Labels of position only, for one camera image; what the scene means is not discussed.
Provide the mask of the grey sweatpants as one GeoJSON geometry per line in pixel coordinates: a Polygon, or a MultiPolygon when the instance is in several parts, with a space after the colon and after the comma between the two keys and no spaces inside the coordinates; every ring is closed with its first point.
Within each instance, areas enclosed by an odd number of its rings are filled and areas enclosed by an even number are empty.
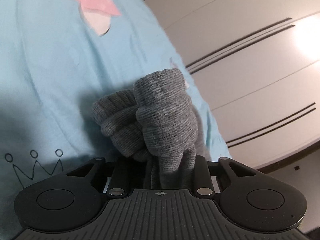
{"type": "Polygon", "coordinates": [[[182,72],[172,68],[93,103],[102,134],[123,156],[147,163],[147,189],[188,188],[196,155],[210,158],[201,117],[186,90],[182,72]]]}

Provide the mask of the white sliding wardrobe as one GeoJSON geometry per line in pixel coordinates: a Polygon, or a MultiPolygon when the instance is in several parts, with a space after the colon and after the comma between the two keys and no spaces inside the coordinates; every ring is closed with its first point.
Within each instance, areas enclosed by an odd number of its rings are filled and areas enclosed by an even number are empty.
{"type": "Polygon", "coordinates": [[[319,0],[144,0],[232,157],[259,169],[319,147],[319,0]]]}

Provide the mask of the light blue mushroom bedsheet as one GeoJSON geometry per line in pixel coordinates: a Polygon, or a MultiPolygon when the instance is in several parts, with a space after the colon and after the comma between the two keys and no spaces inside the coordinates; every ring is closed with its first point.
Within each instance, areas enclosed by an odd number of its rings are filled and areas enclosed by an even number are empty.
{"type": "Polygon", "coordinates": [[[178,68],[199,111],[210,159],[228,157],[208,104],[143,0],[111,0],[98,35],[77,0],[1,0],[1,239],[21,226],[25,187],[94,157],[116,155],[92,118],[95,100],[178,68]]]}

